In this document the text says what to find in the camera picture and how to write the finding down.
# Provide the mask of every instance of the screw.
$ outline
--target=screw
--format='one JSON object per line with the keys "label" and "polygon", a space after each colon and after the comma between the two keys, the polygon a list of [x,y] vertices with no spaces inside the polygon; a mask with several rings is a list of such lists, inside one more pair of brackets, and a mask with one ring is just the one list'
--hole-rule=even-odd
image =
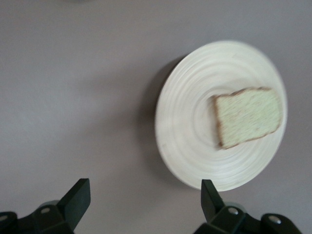
{"label": "screw", "polygon": [[234,207],[230,207],[228,211],[233,215],[238,215],[238,210]]}
{"label": "screw", "polygon": [[273,223],[276,223],[276,224],[281,224],[282,223],[282,221],[278,217],[276,217],[275,215],[269,216],[269,220],[271,222],[273,222]]}
{"label": "screw", "polygon": [[50,211],[50,208],[44,208],[41,210],[41,214],[45,214],[45,213],[48,213]]}
{"label": "screw", "polygon": [[2,216],[0,216],[0,222],[6,220],[7,218],[8,218],[7,215],[2,215]]}

